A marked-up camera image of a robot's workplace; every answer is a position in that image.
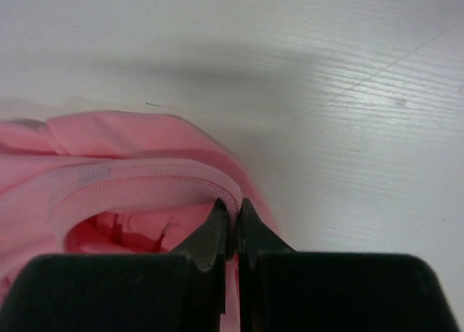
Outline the pink t shirt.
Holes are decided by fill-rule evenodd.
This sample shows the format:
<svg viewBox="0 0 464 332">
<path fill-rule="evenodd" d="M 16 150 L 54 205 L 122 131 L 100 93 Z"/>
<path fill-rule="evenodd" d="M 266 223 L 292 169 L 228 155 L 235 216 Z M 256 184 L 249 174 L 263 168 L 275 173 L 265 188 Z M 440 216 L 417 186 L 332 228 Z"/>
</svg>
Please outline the pink t shirt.
<svg viewBox="0 0 464 332">
<path fill-rule="evenodd" d="M 224 203 L 275 220 L 243 165 L 172 115 L 97 111 L 1 124 L 1 297 L 45 254 L 174 249 Z"/>
</svg>

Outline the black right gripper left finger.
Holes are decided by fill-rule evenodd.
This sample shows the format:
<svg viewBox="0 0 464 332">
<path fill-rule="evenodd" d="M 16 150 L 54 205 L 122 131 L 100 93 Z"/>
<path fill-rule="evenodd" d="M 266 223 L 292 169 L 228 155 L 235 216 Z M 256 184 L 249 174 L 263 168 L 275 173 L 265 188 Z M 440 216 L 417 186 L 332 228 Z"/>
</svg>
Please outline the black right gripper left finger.
<svg viewBox="0 0 464 332">
<path fill-rule="evenodd" d="M 225 313 L 228 213 L 164 254 L 44 255 L 1 308 L 3 331 L 218 331 Z"/>
</svg>

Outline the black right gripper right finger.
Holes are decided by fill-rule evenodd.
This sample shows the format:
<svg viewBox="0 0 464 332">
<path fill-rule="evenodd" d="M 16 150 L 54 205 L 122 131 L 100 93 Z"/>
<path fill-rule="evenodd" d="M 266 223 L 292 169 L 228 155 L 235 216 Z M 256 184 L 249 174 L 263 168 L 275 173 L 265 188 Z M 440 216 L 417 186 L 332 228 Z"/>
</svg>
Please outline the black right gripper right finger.
<svg viewBox="0 0 464 332">
<path fill-rule="evenodd" d="M 243 331 L 457 331 L 431 267 L 408 254 L 298 252 L 245 199 L 237 219 Z"/>
</svg>

